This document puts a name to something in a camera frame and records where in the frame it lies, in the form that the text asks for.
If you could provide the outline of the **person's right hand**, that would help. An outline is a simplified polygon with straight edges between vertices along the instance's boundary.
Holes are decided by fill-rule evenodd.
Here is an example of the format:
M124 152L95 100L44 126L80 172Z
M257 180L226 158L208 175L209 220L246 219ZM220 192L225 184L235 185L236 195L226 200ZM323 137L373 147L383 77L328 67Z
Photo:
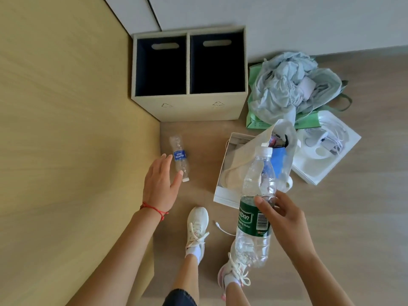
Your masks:
M273 207L273 222L269 223L285 253L315 251L304 212L281 191L273 202L269 203Z

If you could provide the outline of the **large clear bottle green label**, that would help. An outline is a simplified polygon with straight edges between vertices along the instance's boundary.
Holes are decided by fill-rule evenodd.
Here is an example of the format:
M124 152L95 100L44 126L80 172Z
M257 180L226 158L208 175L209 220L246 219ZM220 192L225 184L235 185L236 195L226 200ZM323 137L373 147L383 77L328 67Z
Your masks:
M254 198L262 197L274 206L277 178L271 163L272 154L271 147L255 148L255 158L241 191L235 249L242 264L253 268L263 267L268 259L272 229L267 217L255 205Z

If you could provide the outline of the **person's left forearm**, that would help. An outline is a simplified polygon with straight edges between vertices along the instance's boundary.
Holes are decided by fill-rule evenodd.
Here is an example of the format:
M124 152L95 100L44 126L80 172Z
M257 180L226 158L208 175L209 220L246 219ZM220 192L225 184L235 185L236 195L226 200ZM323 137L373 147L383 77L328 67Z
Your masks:
M142 207L66 306L126 306L161 212Z

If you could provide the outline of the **white open cardboard box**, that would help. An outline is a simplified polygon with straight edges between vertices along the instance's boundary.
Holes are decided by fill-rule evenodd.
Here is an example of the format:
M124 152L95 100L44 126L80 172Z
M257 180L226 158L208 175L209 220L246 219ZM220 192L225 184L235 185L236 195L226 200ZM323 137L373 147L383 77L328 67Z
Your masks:
M255 158L255 147L266 142L264 133L258 136L233 132L226 151L214 194L214 202L239 208L244 178Z

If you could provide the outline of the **blue item in bag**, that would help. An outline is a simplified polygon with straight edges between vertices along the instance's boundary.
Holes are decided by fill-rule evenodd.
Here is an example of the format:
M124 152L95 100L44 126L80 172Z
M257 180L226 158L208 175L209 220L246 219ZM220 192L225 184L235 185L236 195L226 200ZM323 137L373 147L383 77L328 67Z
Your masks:
M280 191L286 191L289 189L289 176L290 176L290 165L289 156L284 147L273 148L273 153L271 157L271 164L277 178L277 188Z

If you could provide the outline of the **person's white sneaker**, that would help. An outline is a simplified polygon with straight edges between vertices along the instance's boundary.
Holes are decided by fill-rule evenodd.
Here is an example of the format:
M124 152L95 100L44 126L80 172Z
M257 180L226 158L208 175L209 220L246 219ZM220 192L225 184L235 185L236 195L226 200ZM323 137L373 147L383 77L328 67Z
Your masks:
M194 207L187 218L186 255L194 255L201 262L205 251L205 239L209 235L209 216L206 208Z
M227 301L226 297L226 287L227 284L225 283L225 277L230 275L228 283L235 282L241 287L250 286L251 281L247 277L248 271L245 272L247 265L240 262L236 251L235 251L235 240L232 242L230 251L228 252L228 261L225 263L217 275L217 283L224 290L222 294L222 300Z

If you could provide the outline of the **white tote bag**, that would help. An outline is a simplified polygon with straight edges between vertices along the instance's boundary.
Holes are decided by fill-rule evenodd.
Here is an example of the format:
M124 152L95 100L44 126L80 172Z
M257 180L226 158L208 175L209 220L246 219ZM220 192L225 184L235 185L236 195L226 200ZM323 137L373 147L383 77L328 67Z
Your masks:
M277 189L286 193L293 186L290 171L297 148L297 133L290 121L279 119L258 136L230 149L226 153L219 185L240 191L244 177L255 159L255 148L265 146L272 149L270 162L277 178Z

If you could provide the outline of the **white box lid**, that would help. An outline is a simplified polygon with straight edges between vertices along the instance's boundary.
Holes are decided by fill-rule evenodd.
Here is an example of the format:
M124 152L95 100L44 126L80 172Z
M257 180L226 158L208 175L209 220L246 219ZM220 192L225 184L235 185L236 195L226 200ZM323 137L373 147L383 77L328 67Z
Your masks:
M320 127L297 131L292 170L308 184L318 185L359 142L361 136L329 111L317 113Z

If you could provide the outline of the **person's white right sneaker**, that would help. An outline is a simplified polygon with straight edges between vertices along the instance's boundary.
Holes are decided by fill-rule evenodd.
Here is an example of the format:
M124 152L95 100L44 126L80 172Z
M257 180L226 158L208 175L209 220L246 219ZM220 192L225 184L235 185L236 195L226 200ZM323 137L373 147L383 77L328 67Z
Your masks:
M235 240L232 242L230 251L228 252L228 261L225 263L217 275L217 283L224 290L222 294L222 300L227 301L226 297L226 287L227 284L225 283L225 277L230 275L228 283L235 282L241 287L250 286L251 281L247 277L248 271L245 272L247 265L240 262L236 251L235 251Z

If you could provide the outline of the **beige two-compartment bin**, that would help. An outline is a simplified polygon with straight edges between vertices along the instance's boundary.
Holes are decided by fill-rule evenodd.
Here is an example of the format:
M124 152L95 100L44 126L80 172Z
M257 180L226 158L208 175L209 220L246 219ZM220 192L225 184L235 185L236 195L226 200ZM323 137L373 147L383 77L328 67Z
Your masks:
M238 119L248 96L246 27L136 33L131 99L161 122Z

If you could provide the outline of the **person's right leg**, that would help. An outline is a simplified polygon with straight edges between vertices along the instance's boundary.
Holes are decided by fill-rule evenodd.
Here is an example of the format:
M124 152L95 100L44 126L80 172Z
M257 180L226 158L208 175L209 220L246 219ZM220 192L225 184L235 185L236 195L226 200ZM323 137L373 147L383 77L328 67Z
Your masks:
M226 306L251 306L241 285L236 282L231 282L226 286L225 300Z

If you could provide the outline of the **person's left leg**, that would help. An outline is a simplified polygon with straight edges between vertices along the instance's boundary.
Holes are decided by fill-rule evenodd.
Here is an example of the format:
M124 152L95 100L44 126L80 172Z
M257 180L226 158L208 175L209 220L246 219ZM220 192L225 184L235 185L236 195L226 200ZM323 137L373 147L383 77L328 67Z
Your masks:
M194 255L186 255L172 286L172 290L180 288L187 291L195 300L197 306L200 303L198 266L198 260Z

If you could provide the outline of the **black shorts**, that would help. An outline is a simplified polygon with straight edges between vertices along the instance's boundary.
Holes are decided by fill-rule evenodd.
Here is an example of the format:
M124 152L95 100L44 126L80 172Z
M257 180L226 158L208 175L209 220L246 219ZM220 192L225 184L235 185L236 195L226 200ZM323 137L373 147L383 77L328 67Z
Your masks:
M162 306L197 306L197 303L187 291L176 288L169 292Z

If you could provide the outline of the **pile of pale blue clothes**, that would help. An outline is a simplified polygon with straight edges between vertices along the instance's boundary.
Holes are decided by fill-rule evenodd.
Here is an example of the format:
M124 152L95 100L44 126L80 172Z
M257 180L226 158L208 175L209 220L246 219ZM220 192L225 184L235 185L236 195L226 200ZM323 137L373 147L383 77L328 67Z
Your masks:
M303 52L283 52L250 67L249 118L272 125L305 121L339 96L346 81Z

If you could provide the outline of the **light wood furniture panel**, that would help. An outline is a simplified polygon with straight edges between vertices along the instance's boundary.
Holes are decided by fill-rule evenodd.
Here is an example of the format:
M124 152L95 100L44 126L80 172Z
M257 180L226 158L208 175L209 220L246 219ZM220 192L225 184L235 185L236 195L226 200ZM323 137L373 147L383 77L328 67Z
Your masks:
M0 306L65 305L139 208L130 55L104 0L0 0Z

